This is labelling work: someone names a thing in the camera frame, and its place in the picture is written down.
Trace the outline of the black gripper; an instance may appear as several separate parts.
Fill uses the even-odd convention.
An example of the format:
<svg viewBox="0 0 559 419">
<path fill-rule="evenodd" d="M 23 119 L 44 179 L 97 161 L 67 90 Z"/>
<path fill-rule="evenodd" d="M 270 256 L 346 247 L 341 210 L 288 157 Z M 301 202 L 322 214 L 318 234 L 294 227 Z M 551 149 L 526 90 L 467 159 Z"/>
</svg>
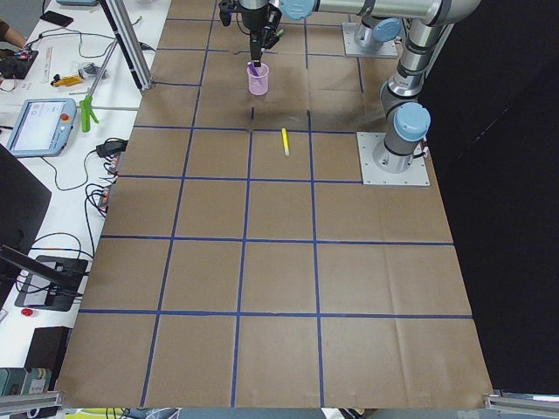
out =
<svg viewBox="0 0 559 419">
<path fill-rule="evenodd" d="M 250 30 L 250 47 L 252 49 L 272 49 L 280 40 L 280 31 L 272 26 L 265 26 L 260 31 Z"/>
</svg>

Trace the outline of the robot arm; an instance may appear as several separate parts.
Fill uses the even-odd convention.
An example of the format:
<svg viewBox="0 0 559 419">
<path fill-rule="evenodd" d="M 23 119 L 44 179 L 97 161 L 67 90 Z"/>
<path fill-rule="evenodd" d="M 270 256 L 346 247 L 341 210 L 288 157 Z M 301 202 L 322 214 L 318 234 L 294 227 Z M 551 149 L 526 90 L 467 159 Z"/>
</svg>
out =
<svg viewBox="0 0 559 419">
<path fill-rule="evenodd" d="M 414 101 L 423 85 L 423 75 L 432 61 L 444 29 L 468 17 L 478 1 L 239 1 L 237 12 L 250 31 L 251 55 L 261 60 L 269 30 L 270 14 L 278 11 L 292 20 L 314 12 L 355 14 L 359 17 L 396 17 L 412 20 L 397 71 L 381 89 L 381 101 L 389 118 L 396 105 Z"/>
<path fill-rule="evenodd" d="M 231 24 L 232 15 L 240 15 L 249 31 L 275 31 L 281 20 L 280 10 L 267 0 L 224 0 L 217 3 L 223 26 Z"/>
</svg>

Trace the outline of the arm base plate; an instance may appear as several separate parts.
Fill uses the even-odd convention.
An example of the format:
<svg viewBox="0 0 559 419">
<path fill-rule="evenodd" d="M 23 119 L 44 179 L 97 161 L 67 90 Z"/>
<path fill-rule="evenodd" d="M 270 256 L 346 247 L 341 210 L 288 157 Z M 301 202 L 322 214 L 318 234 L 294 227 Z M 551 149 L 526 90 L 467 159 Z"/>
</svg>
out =
<svg viewBox="0 0 559 419">
<path fill-rule="evenodd" d="M 344 23 L 342 35 L 347 57 L 397 58 L 395 39 L 401 29 L 398 19 L 385 19 L 368 27 L 358 23 Z"/>
<path fill-rule="evenodd" d="M 421 147 L 411 155 L 392 154 L 384 144 L 385 133 L 357 132 L 362 183 L 368 186 L 429 187 Z"/>
</svg>

